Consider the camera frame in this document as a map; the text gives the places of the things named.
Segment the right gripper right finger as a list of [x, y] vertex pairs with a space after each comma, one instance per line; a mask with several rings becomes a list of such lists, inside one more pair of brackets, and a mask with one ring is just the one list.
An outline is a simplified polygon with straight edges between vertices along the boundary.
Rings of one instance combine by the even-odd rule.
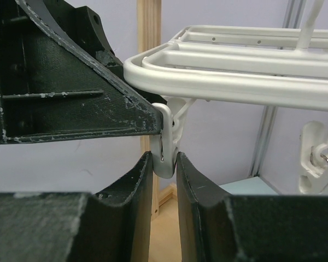
[[182, 261], [328, 261], [328, 196], [232, 195], [177, 156]]

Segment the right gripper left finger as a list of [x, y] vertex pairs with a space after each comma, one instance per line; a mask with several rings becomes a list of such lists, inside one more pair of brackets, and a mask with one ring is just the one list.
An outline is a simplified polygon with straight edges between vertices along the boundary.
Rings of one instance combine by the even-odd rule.
[[0, 193], [0, 261], [147, 261], [153, 157], [98, 193]]

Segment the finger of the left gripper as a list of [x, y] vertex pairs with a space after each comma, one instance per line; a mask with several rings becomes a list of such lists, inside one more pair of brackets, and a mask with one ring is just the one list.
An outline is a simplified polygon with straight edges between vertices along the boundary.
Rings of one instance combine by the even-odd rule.
[[0, 1], [0, 145], [159, 134], [162, 98], [123, 73], [89, 7]]
[[166, 104], [158, 94], [141, 91], [124, 79], [98, 14], [66, 1], [25, 1], [24, 11], [49, 41], [61, 48], [58, 69], [42, 68], [34, 79], [40, 90], [26, 97], [34, 105], [91, 102], [115, 105]]

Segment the white plastic clip hanger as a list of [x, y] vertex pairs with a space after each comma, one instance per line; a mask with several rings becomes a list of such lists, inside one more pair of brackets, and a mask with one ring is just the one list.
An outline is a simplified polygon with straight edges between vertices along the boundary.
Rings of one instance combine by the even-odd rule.
[[[167, 99], [150, 138], [154, 172], [171, 178], [189, 107], [198, 99], [328, 112], [328, 30], [315, 28], [315, 1], [300, 29], [189, 26], [169, 42], [124, 63], [134, 87]], [[298, 190], [328, 195], [328, 128], [306, 123], [300, 134]]]

